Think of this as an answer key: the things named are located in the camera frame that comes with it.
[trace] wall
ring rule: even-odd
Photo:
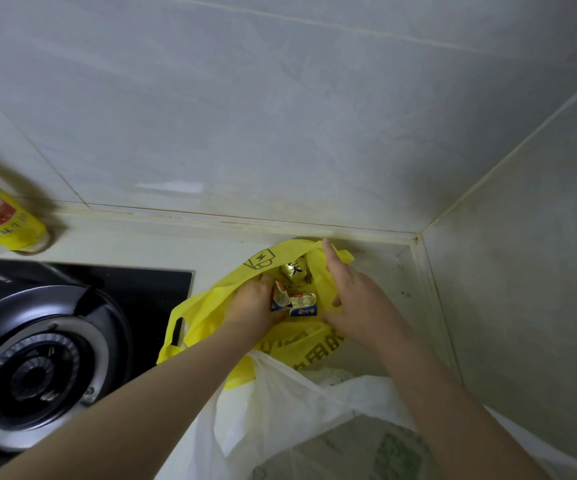
[[[423,236],[467,387],[577,457],[577,103]]]
[[[23,196],[419,232],[576,89],[577,0],[0,0]]]

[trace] yellow plastic bag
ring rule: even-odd
[[[337,251],[345,263],[353,261],[348,251]],[[206,339],[224,321],[232,294],[246,280],[260,273],[270,273],[280,278],[277,267],[306,256],[313,280],[304,287],[305,292],[317,295],[318,315],[334,310],[333,299],[337,295],[335,281],[326,270],[326,258],[322,241],[290,239],[270,249],[260,251],[242,266],[216,283],[212,289],[192,296],[173,308],[166,330],[164,347],[160,350],[157,363],[162,363],[182,351],[175,336],[180,335],[181,320],[188,324],[184,336],[187,347]],[[344,338],[329,325],[315,317],[291,317],[273,326],[263,340],[255,347],[298,370],[326,357],[340,346]],[[251,359],[244,357],[226,380],[227,388],[241,386],[255,379]]]

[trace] person's left hand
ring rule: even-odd
[[[254,276],[242,284],[226,311],[224,323],[233,332],[241,332],[255,346],[270,328],[286,317],[286,310],[270,311],[270,294],[275,278],[267,273]]]

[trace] plastic bag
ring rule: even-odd
[[[231,296],[242,283],[265,272],[280,278],[277,266],[292,262],[303,255],[307,259],[313,276],[312,282],[305,285],[303,290],[317,295],[319,314],[333,311],[332,302],[337,295],[337,289],[333,277],[326,270],[322,241],[290,239],[260,251],[226,278],[220,280],[212,289],[192,296],[173,308],[166,330],[164,347],[160,350],[157,363],[162,363],[181,352],[182,348],[176,345],[175,335],[180,333],[182,319],[188,325],[183,343],[190,347],[206,339],[224,321],[224,314]],[[345,263],[353,261],[353,256],[348,251],[338,251],[338,255]],[[294,369],[301,369],[329,355],[340,346],[343,340],[343,337],[335,333],[317,316],[301,317],[273,326],[256,348]],[[229,375],[226,387],[238,387],[254,378],[251,359],[245,357]]]
[[[244,388],[215,393],[161,468],[156,476],[158,480],[391,478],[391,470],[400,467],[407,468],[408,473],[400,477],[437,478],[428,453],[406,432],[415,432],[417,428],[390,379],[362,376],[345,380],[343,374],[338,373],[337,379],[333,376],[322,380],[313,373],[302,375],[259,351],[249,355],[256,379]],[[236,401],[223,401],[221,404],[228,411],[218,414],[223,394]],[[549,475],[577,478],[575,458],[489,411]],[[364,429],[372,435],[373,443],[368,441],[360,448],[356,442],[351,448],[351,442],[344,441],[338,433],[346,431],[346,438],[356,436],[353,431],[349,434],[346,426],[362,420],[354,419],[359,415],[373,418],[370,420],[373,425]],[[372,433],[375,428],[382,428],[377,435]],[[304,444],[312,438],[319,441],[320,446],[333,444],[333,450],[341,450],[338,457],[341,455],[357,468],[364,468],[366,475],[358,474],[357,469],[336,465],[333,454],[315,454],[315,443]],[[379,438],[377,446],[368,448],[368,444],[376,443],[375,438]],[[287,472],[286,455],[293,455],[295,459],[300,452],[301,461],[293,462],[292,470]],[[308,461],[304,452],[310,452]],[[308,470],[294,471],[300,467]]]

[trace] hand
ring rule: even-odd
[[[328,239],[322,241],[322,247],[339,293],[333,306],[343,306],[341,313],[326,314],[325,322],[375,352],[380,351],[384,339],[393,338],[394,334],[396,338],[414,335],[411,326],[373,280],[344,264]]]
[[[283,310],[270,311],[270,293],[274,283],[275,278],[270,274],[254,276],[237,289],[226,311],[222,327],[227,327],[232,333],[242,333],[245,340],[251,341],[251,348],[286,316]]]

